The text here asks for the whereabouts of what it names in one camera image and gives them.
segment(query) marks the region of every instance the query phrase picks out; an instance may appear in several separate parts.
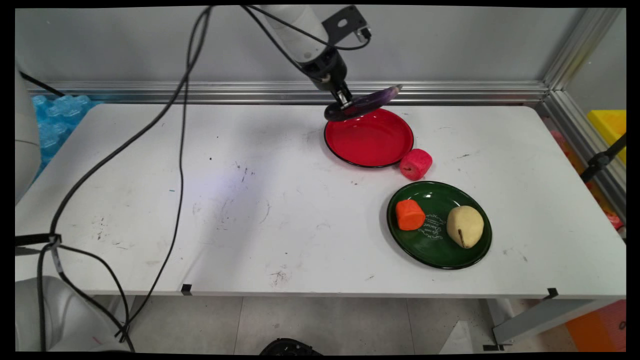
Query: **green plate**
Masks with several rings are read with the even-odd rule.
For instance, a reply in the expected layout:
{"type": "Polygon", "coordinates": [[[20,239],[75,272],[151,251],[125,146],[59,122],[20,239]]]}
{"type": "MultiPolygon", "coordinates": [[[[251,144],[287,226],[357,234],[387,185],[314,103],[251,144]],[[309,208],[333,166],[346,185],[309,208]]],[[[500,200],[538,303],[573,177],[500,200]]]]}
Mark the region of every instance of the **green plate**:
{"type": "Polygon", "coordinates": [[[389,201],[387,224],[391,235],[407,254],[435,268],[462,269],[471,266],[484,257],[491,245],[491,224],[480,205],[460,189],[435,181],[418,181],[398,190],[389,201]],[[404,231],[398,228],[396,204],[406,199],[415,200],[427,215],[424,225],[418,230],[404,231]],[[478,210],[484,219],[482,237],[471,249],[461,248],[447,234],[449,212],[462,205],[478,210]]]}

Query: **white table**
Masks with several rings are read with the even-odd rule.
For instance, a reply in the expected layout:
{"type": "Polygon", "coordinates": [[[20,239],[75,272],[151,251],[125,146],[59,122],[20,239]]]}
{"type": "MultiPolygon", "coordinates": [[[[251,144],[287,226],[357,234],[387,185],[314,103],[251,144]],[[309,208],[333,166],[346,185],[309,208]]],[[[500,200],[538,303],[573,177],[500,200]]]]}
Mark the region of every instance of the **white table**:
{"type": "MultiPolygon", "coordinates": [[[[160,109],[89,112],[15,207],[16,235],[47,232],[73,183],[160,109]]],[[[130,295],[146,294],[171,242],[181,109],[91,177],[58,224],[64,243],[105,259],[130,295]]],[[[484,259],[439,270],[405,254],[387,229],[388,200],[409,180],[397,167],[336,158],[323,140],[323,109],[189,106],[182,217],[156,294],[190,284],[194,295],[542,299],[555,288],[554,300],[591,307],[626,297],[626,246],[534,110],[388,107],[432,155],[425,179],[467,192],[492,225],[484,259]]],[[[117,293],[100,263],[60,256],[80,288],[117,293]]],[[[16,281],[35,276],[36,258],[16,258],[16,281]]],[[[55,274],[49,256],[45,273],[55,274]]]]}

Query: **table leg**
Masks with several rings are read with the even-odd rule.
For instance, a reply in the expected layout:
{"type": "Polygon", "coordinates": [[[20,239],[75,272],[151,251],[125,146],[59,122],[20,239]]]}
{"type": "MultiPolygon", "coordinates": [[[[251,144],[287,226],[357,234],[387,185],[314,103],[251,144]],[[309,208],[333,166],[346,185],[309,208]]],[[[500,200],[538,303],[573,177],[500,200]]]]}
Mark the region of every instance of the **table leg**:
{"type": "MultiPolygon", "coordinates": [[[[605,307],[616,300],[570,300],[546,299],[529,310],[503,321],[493,328],[493,335],[499,345],[509,345],[518,340],[537,335],[558,325],[564,324],[584,314],[605,307]]],[[[500,315],[493,315],[493,305],[489,301],[494,320],[500,315]]]]}

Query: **red plate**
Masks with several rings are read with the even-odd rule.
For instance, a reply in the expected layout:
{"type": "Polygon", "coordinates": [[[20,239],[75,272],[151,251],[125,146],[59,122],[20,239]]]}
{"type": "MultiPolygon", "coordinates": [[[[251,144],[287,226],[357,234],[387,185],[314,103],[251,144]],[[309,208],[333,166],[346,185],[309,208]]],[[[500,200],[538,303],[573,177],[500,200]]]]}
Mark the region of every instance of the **red plate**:
{"type": "Polygon", "coordinates": [[[338,158],[359,167],[387,167],[413,148],[413,132],[384,109],[345,121],[327,122],[324,141],[338,158]]]}

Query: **plate rim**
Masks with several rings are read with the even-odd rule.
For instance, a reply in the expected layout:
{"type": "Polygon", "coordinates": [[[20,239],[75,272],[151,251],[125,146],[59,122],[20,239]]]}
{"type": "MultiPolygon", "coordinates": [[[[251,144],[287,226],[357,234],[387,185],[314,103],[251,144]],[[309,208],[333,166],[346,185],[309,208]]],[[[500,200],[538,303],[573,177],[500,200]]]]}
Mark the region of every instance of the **plate rim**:
{"type": "MultiPolygon", "coordinates": [[[[408,123],[407,123],[403,118],[401,118],[398,114],[394,113],[393,111],[388,111],[388,112],[390,112],[390,113],[394,114],[395,116],[397,116],[397,117],[398,117],[400,120],[402,120],[402,121],[404,122],[404,124],[409,128],[409,132],[411,133],[411,149],[407,152],[407,153],[409,153],[411,150],[413,150],[413,146],[415,145],[415,136],[413,135],[413,129],[412,129],[412,128],[411,128],[411,126],[409,126],[409,124],[408,124],[408,123]]],[[[333,155],[335,155],[338,159],[340,159],[340,160],[344,161],[345,163],[349,163],[349,164],[351,164],[351,165],[355,165],[355,166],[357,166],[357,167],[364,167],[364,168],[381,168],[381,167],[389,167],[389,166],[391,166],[391,165],[395,165],[395,164],[399,163],[400,161],[402,161],[402,158],[400,158],[400,160],[398,160],[398,161],[394,161],[393,163],[390,163],[390,164],[370,166],[370,165],[361,165],[361,164],[356,164],[356,163],[354,163],[354,162],[352,162],[352,161],[349,161],[349,160],[347,160],[347,159],[343,158],[342,156],[338,155],[335,151],[333,151],[333,149],[329,146],[329,141],[327,141],[327,139],[326,139],[326,128],[327,128],[327,126],[329,126],[329,123],[330,123],[330,122],[328,121],[328,122],[324,125],[324,134],[323,134],[323,136],[324,136],[324,144],[327,146],[327,148],[329,148],[329,151],[331,151],[331,153],[332,153],[333,155]]]]}
{"type": "Polygon", "coordinates": [[[433,268],[438,268],[438,269],[444,269],[444,270],[459,270],[459,269],[464,269],[464,268],[468,268],[472,265],[477,264],[478,262],[480,262],[480,260],[484,259],[485,255],[489,252],[489,248],[491,248],[491,244],[493,242],[493,229],[491,228],[491,222],[489,221],[489,216],[486,214],[486,211],[482,208],[482,206],[480,206],[480,203],[478,203],[478,201],[476,201],[473,197],[471,197],[471,195],[465,193],[464,191],[460,190],[459,188],[453,186],[453,185],[449,185],[447,183],[441,183],[440,181],[430,181],[430,180],[423,180],[423,181],[414,181],[410,184],[404,185],[403,187],[401,187],[400,189],[396,190],[396,192],[394,192],[393,195],[391,195],[391,198],[389,199],[389,203],[387,204],[387,227],[389,229],[389,233],[391,234],[391,237],[396,241],[396,244],[398,244],[398,246],[400,247],[400,249],[402,249],[405,253],[407,253],[409,256],[411,256],[413,259],[416,259],[419,263],[425,264],[427,266],[431,266],[433,268]],[[441,265],[436,265],[436,264],[432,264],[429,263],[428,261],[423,261],[422,259],[419,259],[417,256],[414,256],[412,253],[408,252],[404,246],[402,246],[402,244],[400,244],[400,242],[397,240],[397,238],[394,236],[393,231],[391,230],[391,221],[389,219],[389,214],[390,214],[390,208],[391,208],[391,202],[393,201],[394,197],[402,190],[404,190],[405,188],[418,184],[418,183],[429,183],[429,184],[440,184],[440,185],[446,185],[449,186],[451,188],[456,189],[457,191],[461,192],[462,194],[466,195],[469,197],[469,199],[473,200],[478,207],[480,208],[480,210],[482,210],[482,212],[484,213],[485,217],[486,217],[486,225],[488,225],[488,229],[489,229],[489,245],[486,247],[486,250],[484,252],[482,252],[480,254],[480,256],[478,256],[478,258],[474,261],[472,261],[471,263],[467,263],[465,265],[459,265],[459,266],[441,266],[441,265]]]}

